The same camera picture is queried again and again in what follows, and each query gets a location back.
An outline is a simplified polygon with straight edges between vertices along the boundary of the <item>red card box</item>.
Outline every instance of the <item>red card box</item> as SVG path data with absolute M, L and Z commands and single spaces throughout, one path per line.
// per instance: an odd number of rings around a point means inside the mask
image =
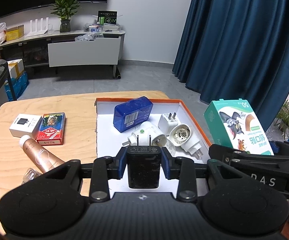
M 62 145 L 65 113 L 44 114 L 37 135 L 41 145 Z

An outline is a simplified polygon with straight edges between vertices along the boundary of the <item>balcony plant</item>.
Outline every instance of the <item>balcony plant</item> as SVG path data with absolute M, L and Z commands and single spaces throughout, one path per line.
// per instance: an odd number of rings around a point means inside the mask
M 279 130 L 282 131 L 284 140 L 286 140 L 286 136 L 289 138 L 289 101 L 286 100 L 279 113 L 276 116 L 275 126 L 279 127 Z

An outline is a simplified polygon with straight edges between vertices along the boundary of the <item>yellow box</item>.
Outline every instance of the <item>yellow box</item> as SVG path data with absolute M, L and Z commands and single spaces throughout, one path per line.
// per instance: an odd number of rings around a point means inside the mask
M 6 30 L 6 41 L 16 40 L 24 36 L 24 25 L 19 25 Z

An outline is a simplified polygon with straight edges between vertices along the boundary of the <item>wooden table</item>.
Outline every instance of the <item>wooden table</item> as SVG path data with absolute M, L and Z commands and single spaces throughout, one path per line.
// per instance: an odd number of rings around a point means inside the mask
M 65 95 L 8 102 L 0 107 L 0 198 L 9 190 L 18 187 L 28 168 L 35 165 L 19 147 L 19 138 L 13 137 L 9 127 L 18 114 L 65 112 L 66 125 L 64 144 L 46 146 L 50 152 L 64 161 L 80 159 L 91 163 L 96 155 L 96 98 L 168 98 L 160 91 L 126 91 L 79 95 Z M 81 194 L 88 195 L 90 180 L 84 179 Z

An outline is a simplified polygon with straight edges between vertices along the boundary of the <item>blue curtain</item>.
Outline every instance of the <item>blue curtain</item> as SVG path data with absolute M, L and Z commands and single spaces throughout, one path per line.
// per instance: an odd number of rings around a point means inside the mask
M 207 103 L 247 99 L 266 131 L 289 93 L 289 0 L 192 0 L 173 73 Z

